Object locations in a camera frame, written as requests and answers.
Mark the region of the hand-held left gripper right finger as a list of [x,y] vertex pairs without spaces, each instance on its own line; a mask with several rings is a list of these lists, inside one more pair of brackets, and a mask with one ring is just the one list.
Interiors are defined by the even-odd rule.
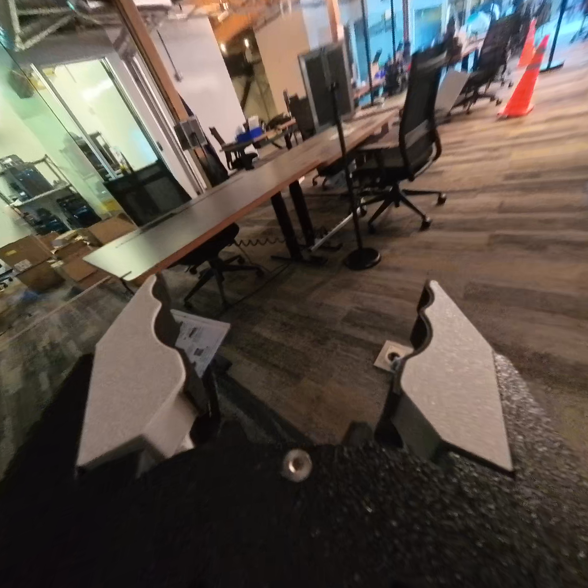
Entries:
[[495,353],[437,281],[424,284],[410,344],[392,360],[377,442],[431,462],[452,452],[513,473]]

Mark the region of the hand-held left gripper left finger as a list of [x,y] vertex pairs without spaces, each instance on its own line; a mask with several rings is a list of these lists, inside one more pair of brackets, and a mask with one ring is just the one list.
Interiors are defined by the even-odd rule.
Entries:
[[155,465],[193,449],[195,425],[215,418],[206,389],[175,347],[179,327],[165,280],[136,290],[95,347],[76,467],[138,455]]

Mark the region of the metal floor outlet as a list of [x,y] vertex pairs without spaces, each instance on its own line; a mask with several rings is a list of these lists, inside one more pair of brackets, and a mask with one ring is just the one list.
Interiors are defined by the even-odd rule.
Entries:
[[411,346],[388,340],[379,351],[373,365],[382,371],[392,373],[396,371],[401,360],[412,352],[413,348]]

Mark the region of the printed paper sheet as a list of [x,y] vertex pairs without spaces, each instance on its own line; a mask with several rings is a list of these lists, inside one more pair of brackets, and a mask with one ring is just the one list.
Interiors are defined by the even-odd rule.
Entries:
[[175,309],[171,310],[171,314],[179,327],[175,347],[185,354],[201,378],[228,335],[231,325]]

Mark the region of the black swivel chair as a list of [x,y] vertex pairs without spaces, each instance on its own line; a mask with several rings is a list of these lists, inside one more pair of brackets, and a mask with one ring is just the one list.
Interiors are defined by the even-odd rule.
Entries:
[[224,153],[230,171],[250,171],[254,169],[254,160],[258,157],[257,153],[248,153],[245,148],[239,148],[237,143],[225,142],[214,126],[209,127],[209,131]]
[[217,283],[223,308],[228,309],[231,307],[231,304],[224,292],[224,275],[226,273],[248,271],[253,272],[257,277],[264,276],[263,269],[259,265],[247,264],[242,254],[236,254],[229,258],[221,257],[221,252],[227,247],[232,245],[238,246],[236,240],[238,235],[238,224],[230,224],[227,228],[224,228],[173,264],[173,266],[186,267],[187,271],[192,275],[196,275],[198,269],[205,263],[208,264],[208,269],[200,274],[198,281],[183,298],[185,308],[194,310],[194,305],[191,302],[192,298],[205,284],[214,279]]

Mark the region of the black pole stand round base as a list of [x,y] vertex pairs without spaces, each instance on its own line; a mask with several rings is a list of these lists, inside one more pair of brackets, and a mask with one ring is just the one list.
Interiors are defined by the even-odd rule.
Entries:
[[346,147],[345,136],[343,133],[342,118],[339,109],[339,103],[337,100],[337,83],[329,83],[330,99],[332,101],[332,110],[334,113],[334,123],[337,129],[337,135],[339,138],[339,146],[341,150],[341,161],[343,165],[343,172],[346,181],[347,193],[350,202],[351,216],[353,222],[353,228],[355,232],[356,248],[347,255],[344,259],[344,265],[354,271],[367,270],[375,267],[381,261],[381,255],[379,252],[372,248],[364,246],[360,227],[359,227],[359,216],[358,216],[358,203],[353,190],[352,177],[349,166],[348,151]]

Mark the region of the pile of cardboard boxes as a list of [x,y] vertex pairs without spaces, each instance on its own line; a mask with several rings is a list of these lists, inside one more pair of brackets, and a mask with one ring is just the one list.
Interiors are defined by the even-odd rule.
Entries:
[[84,258],[135,229],[136,225],[121,214],[88,228],[26,236],[2,247],[1,261],[19,282],[36,293],[62,285],[84,291],[108,279],[104,271]]

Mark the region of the black cabinet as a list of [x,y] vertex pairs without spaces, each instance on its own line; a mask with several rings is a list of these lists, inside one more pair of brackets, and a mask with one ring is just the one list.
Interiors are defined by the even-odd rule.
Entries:
[[139,228],[170,217],[192,201],[161,160],[104,183],[127,217]]

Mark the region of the long dark wooden table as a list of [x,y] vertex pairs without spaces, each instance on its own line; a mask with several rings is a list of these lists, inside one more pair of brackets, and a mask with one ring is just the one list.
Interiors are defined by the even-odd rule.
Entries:
[[281,210],[283,190],[341,155],[338,134],[330,127],[253,171],[232,176],[162,222],[122,236],[83,260],[109,276],[140,285],[269,200]]

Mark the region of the metal shelf rack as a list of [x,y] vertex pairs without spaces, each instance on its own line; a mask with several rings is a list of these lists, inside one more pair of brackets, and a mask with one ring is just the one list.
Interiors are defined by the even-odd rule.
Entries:
[[32,162],[1,158],[1,199],[39,236],[84,229],[101,221],[96,210],[45,155]]

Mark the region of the black mesh office chair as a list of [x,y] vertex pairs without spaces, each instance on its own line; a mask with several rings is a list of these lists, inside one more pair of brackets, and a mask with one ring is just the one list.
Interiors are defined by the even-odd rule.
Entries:
[[430,217],[409,196],[436,196],[437,205],[446,202],[439,190],[402,189],[402,182],[413,182],[436,162],[442,153],[437,130],[435,105],[447,50],[444,43],[416,52],[412,56],[408,89],[396,125],[383,126],[354,149],[340,150],[342,164],[351,192],[351,218],[357,236],[361,236],[357,209],[362,196],[370,196],[366,205],[380,203],[367,222],[370,233],[374,222],[391,206],[404,205],[421,221],[420,230],[431,225]]

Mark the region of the grey tilted board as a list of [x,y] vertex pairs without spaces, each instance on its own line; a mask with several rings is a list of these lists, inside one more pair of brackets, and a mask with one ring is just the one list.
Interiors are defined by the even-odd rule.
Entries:
[[435,101],[435,121],[437,125],[450,119],[450,112],[462,94],[469,73],[467,71],[449,70],[441,81]]

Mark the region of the orange traffic cone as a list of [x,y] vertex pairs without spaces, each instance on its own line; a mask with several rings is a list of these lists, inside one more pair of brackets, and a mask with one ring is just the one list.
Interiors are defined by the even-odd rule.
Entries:
[[521,118],[532,111],[533,92],[539,77],[543,57],[548,47],[549,37],[550,35],[545,35],[535,49],[506,106],[498,112],[497,117],[499,119]]
[[518,59],[517,69],[519,70],[527,68],[533,59],[535,53],[534,37],[536,33],[536,21],[536,18],[533,18],[529,24],[523,49]]

